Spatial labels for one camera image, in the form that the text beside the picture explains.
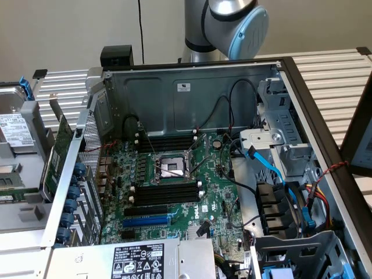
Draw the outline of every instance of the power supply label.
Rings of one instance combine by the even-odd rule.
[[[34,145],[26,121],[20,113],[0,115],[0,128],[10,147]]]
[[[116,247],[111,279],[163,279],[164,244]]]

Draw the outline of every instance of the blue pcie slot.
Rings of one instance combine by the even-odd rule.
[[[170,221],[170,218],[168,217],[168,215],[124,219],[123,227],[128,228],[128,227],[139,227],[139,226],[168,225],[169,221]]]

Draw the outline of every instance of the black box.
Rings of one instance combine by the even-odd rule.
[[[101,66],[133,66],[132,45],[105,46],[101,52]]]

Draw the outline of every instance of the motherboard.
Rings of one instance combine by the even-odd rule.
[[[221,174],[221,168],[230,171],[227,148],[220,164],[223,136],[202,136],[204,140],[191,152],[141,152],[134,143],[121,141],[108,150],[108,156],[101,158],[98,183],[106,186],[101,244],[208,237],[214,251],[225,259],[244,258],[243,232],[227,218],[237,199],[237,187]],[[137,214],[138,207],[154,216],[138,217],[149,215]],[[239,206],[232,211],[231,222],[242,223]],[[208,233],[200,236],[197,231],[205,225]]]

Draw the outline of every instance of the white wall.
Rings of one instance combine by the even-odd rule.
[[[146,63],[175,62],[184,1],[141,0]],[[372,48],[370,0],[260,0],[270,29],[260,54]],[[137,0],[0,0],[0,80],[35,69],[99,65],[105,45],[132,44],[141,63]]]

